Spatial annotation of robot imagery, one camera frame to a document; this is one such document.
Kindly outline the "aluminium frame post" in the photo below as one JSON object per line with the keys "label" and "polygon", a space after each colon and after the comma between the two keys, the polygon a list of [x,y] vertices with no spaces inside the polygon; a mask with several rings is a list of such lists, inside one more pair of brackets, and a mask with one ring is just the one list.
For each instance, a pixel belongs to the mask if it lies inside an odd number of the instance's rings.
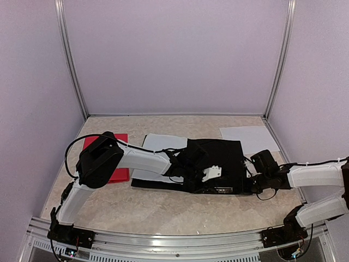
{"label": "aluminium frame post", "polygon": [[84,121],[86,121],[89,117],[89,112],[87,109],[85,99],[82,94],[82,89],[80,87],[80,83],[79,83],[79,79],[78,79],[78,75],[77,75],[77,71],[76,71],[76,67],[73,59],[73,53],[70,47],[69,33],[68,33],[67,22],[65,19],[63,0],[55,0],[55,10],[57,15],[59,33],[62,40],[63,52],[65,55],[68,72],[72,81],[73,90],[74,90],[82,117]]}
{"label": "aluminium frame post", "polygon": [[287,60],[288,48],[292,35],[292,27],[294,23],[294,16],[296,12],[296,0],[289,0],[287,6],[287,14],[285,20],[285,27],[281,41],[281,48],[276,65],[276,71],[273,79],[272,89],[268,98],[267,106],[264,111],[263,117],[266,121],[270,119],[274,103],[276,101],[277,92],[280,86],[282,74],[284,71],[285,63]]}

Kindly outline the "aluminium frame post left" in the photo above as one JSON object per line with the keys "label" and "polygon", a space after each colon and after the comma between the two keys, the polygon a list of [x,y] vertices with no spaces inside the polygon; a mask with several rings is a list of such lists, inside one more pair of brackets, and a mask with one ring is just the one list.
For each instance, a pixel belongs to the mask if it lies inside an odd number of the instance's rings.
{"label": "aluminium frame post left", "polygon": [[87,109],[85,99],[82,94],[82,89],[80,87],[80,83],[79,83],[79,79],[78,79],[78,75],[77,75],[77,71],[76,71],[76,67],[73,59],[73,53],[70,47],[69,33],[68,33],[67,22],[65,19],[63,0],[55,0],[55,10],[57,15],[59,33],[62,40],[63,52],[65,55],[68,72],[72,81],[73,90],[74,90],[82,117],[84,121],[86,121],[89,117],[89,112]]}

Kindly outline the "aluminium frame rail back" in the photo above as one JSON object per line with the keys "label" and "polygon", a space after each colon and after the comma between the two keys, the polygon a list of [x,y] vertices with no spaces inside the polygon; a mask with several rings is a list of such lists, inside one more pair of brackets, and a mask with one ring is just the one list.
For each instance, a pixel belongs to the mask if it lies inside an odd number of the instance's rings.
{"label": "aluminium frame rail back", "polygon": [[145,117],[145,116],[234,116],[234,117],[261,117],[264,114],[221,114],[221,113],[159,113],[159,114],[90,114],[91,117]]}

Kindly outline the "aluminium frame post right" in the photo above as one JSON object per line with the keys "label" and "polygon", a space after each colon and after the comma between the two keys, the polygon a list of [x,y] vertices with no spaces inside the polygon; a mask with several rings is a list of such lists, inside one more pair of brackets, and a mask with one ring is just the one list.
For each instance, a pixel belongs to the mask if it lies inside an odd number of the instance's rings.
{"label": "aluminium frame post right", "polygon": [[276,65],[276,71],[273,79],[272,89],[268,98],[267,106],[264,111],[263,117],[266,121],[270,119],[274,103],[276,101],[277,92],[280,86],[282,74],[284,71],[285,63],[287,60],[288,48],[292,35],[292,27],[294,23],[294,16],[296,12],[296,0],[289,0],[287,6],[287,14],[285,20],[285,27],[281,41],[281,48]]}

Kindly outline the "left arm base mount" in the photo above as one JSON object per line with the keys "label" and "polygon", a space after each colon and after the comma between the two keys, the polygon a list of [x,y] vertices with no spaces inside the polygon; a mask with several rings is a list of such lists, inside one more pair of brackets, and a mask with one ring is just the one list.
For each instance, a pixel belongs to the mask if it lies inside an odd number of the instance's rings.
{"label": "left arm base mount", "polygon": [[76,228],[73,225],[52,223],[47,238],[71,246],[91,249],[95,238],[95,232]]}

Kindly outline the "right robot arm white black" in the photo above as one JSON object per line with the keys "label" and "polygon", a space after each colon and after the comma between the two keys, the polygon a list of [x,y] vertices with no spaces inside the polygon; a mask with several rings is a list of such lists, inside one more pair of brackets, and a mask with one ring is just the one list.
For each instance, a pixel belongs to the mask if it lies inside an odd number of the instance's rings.
{"label": "right robot arm white black", "polygon": [[263,150],[247,161],[254,166],[251,191],[259,195],[266,189],[332,189],[307,204],[295,207],[286,215],[279,230],[279,238],[291,242],[305,228],[316,222],[348,214],[348,157],[318,163],[284,163],[279,165],[269,150]]}

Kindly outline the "red clip file folder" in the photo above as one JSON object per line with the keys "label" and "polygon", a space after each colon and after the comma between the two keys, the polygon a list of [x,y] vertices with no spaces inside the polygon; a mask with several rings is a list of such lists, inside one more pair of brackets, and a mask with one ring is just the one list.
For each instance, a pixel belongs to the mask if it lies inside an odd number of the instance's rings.
{"label": "red clip file folder", "polygon": [[[123,142],[128,142],[128,134],[127,133],[114,133],[114,136],[116,139],[121,140]],[[83,150],[86,149],[94,140],[96,140],[96,136],[91,136],[88,138],[85,138],[84,144],[83,144]],[[130,171],[129,169],[116,169],[111,178],[108,181],[108,184],[113,183],[121,183],[121,182],[128,182],[130,180]]]}

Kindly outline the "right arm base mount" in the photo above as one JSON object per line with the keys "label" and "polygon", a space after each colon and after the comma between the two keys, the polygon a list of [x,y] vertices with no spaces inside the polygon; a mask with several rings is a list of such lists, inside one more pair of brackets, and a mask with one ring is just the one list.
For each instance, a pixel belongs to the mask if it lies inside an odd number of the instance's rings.
{"label": "right arm base mount", "polygon": [[308,237],[305,228],[294,228],[291,225],[283,225],[277,228],[267,228],[261,231],[264,248],[275,247],[287,243],[303,240]]}

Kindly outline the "black clip file folder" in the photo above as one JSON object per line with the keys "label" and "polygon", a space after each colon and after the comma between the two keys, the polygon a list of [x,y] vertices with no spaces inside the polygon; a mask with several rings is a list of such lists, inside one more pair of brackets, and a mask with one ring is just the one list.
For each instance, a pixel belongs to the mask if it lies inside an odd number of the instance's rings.
{"label": "black clip file folder", "polygon": [[[232,187],[234,195],[252,195],[251,185],[246,176],[244,156],[240,141],[221,139],[189,139],[187,146],[198,144],[208,153],[213,164],[222,167],[222,175],[208,181],[213,187]],[[162,189],[185,192],[181,183],[151,182],[146,180],[132,180],[131,186],[143,189]]]}

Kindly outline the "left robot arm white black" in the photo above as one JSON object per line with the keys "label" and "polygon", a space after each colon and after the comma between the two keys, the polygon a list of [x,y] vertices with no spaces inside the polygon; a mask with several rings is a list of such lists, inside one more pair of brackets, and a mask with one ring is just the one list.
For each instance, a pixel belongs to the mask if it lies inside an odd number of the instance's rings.
{"label": "left robot arm white black", "polygon": [[182,177],[197,184],[222,175],[221,165],[210,164],[209,154],[198,144],[184,148],[150,150],[118,140],[111,132],[92,134],[94,141],[79,155],[73,179],[62,192],[61,203],[51,211],[51,225],[62,241],[76,238],[75,218],[90,195],[107,185],[117,169],[153,172],[165,177]]}

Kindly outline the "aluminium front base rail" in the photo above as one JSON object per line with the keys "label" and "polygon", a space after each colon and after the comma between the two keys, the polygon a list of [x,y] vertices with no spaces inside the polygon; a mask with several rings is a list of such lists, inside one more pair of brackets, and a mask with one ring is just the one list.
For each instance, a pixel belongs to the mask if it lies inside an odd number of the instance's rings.
{"label": "aluminium front base rail", "polygon": [[33,217],[23,237],[17,261],[32,261],[43,254],[55,254],[67,261],[281,261],[279,251],[289,244],[264,247],[260,230],[211,235],[141,235],[95,231],[90,248],[50,241],[50,222]]}

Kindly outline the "white paper sheet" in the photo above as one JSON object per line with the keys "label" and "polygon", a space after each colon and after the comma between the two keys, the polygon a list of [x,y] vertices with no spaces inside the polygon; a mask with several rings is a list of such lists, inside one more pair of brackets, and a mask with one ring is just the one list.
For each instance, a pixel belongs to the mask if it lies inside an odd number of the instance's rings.
{"label": "white paper sheet", "polygon": [[279,151],[269,130],[264,126],[227,127],[220,128],[225,140],[237,140],[242,145],[244,154],[254,154],[262,150]]}

